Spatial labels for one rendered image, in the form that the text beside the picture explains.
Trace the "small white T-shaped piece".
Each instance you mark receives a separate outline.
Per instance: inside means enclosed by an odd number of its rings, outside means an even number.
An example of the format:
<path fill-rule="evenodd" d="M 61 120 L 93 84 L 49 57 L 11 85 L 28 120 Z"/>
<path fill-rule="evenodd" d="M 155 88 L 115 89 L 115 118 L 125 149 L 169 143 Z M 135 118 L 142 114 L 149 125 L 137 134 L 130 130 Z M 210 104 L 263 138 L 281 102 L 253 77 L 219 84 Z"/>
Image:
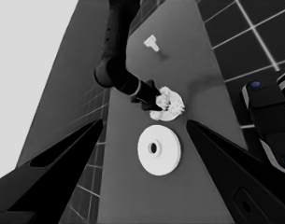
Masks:
<path fill-rule="evenodd" d="M 156 43 L 157 39 L 154 35 L 151 35 L 147 40 L 144 41 L 144 45 L 147 48 L 152 48 L 154 51 L 158 52 L 160 50 L 159 46 Z"/>

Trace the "large thick white disc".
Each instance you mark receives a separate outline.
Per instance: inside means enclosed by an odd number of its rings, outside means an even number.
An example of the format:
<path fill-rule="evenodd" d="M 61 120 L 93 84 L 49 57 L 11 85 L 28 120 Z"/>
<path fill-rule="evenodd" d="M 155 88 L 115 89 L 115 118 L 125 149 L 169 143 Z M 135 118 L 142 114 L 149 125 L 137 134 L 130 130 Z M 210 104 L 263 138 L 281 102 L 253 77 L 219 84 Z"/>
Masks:
<path fill-rule="evenodd" d="M 171 129 L 150 125 L 139 136 L 137 156 L 142 167 L 151 175 L 168 175 L 180 161 L 180 142 Z"/>

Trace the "dark robot body block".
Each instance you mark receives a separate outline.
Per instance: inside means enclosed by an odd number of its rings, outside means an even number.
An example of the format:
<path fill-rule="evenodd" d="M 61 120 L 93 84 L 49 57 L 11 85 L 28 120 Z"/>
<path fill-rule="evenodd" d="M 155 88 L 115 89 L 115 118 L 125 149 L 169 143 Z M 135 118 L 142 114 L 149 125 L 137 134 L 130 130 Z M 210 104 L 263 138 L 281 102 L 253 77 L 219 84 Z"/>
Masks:
<path fill-rule="evenodd" d="M 249 81 L 240 95 L 267 158 L 285 173 L 285 67 Z"/>

